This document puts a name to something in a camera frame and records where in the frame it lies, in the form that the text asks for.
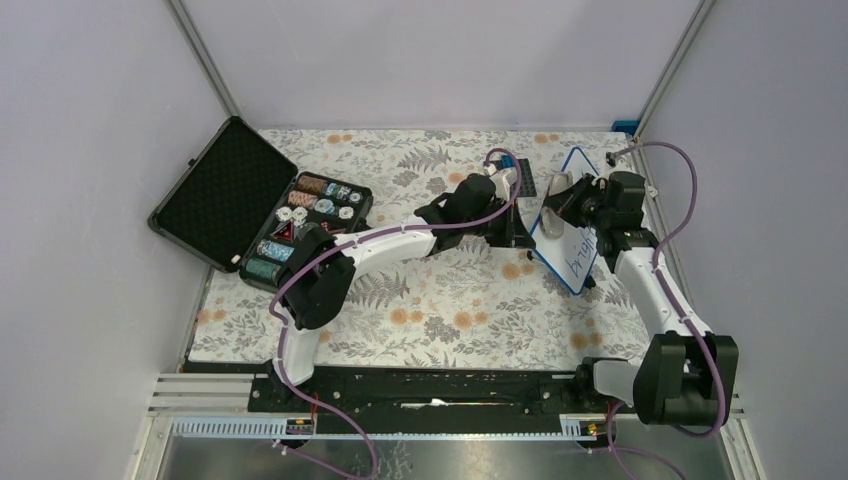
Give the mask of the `blue framed whiteboard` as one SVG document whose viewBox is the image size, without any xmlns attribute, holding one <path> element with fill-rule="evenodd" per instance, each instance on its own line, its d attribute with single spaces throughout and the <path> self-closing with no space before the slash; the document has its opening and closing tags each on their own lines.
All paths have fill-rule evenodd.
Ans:
<svg viewBox="0 0 848 480">
<path fill-rule="evenodd" d="M 555 187 L 562 193 L 585 174 L 597 176 L 595 166 L 580 147 L 566 156 L 561 169 L 554 173 L 545 189 L 545 197 Z M 586 288 L 591 269 L 598 258 L 596 235 L 591 228 L 574 227 L 543 206 L 530 231 L 535 241 L 534 257 L 544 263 L 559 281 L 574 295 Z"/>
</svg>

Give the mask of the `silver sparkly scrub sponge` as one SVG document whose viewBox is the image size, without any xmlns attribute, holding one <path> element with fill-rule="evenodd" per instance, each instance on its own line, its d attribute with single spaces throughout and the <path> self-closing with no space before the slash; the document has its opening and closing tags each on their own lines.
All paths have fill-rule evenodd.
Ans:
<svg viewBox="0 0 848 480">
<path fill-rule="evenodd" d="M 571 225 L 567 207 L 572 197 L 573 185 L 574 179 L 569 172 L 560 172 L 551 178 L 540 211 L 540 225 L 547 238 L 561 238 L 566 227 Z"/>
</svg>

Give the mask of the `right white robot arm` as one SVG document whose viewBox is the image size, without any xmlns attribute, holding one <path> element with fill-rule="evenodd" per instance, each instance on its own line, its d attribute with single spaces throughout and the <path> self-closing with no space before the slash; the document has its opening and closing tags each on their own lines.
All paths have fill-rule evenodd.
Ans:
<svg viewBox="0 0 848 480">
<path fill-rule="evenodd" d="M 549 186 L 545 207 L 572 227 L 594 231 L 598 254 L 651 336 L 638 365 L 585 359 L 573 396 L 589 412 L 616 399 L 647 425 L 708 437 L 729 416 L 738 346 L 732 337 L 713 333 L 673 282 L 662 242 L 642 224 L 645 196 L 644 178 L 627 171 L 607 177 L 559 174 Z"/>
</svg>

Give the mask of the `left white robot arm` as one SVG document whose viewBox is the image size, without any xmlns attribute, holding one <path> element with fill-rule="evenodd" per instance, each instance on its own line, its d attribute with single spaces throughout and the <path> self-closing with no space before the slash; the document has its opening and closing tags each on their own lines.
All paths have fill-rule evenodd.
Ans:
<svg viewBox="0 0 848 480">
<path fill-rule="evenodd" d="M 283 323 L 272 361 L 279 376 L 272 398 L 288 411 L 307 404 L 320 331 L 340 313 L 354 280 L 395 263 L 435 256 L 470 236 L 493 248 L 534 247 L 516 205 L 520 183 L 515 167 L 472 174 L 396 226 L 339 236 L 318 227 L 305 229 L 275 277 L 278 290 L 269 306 Z"/>
</svg>

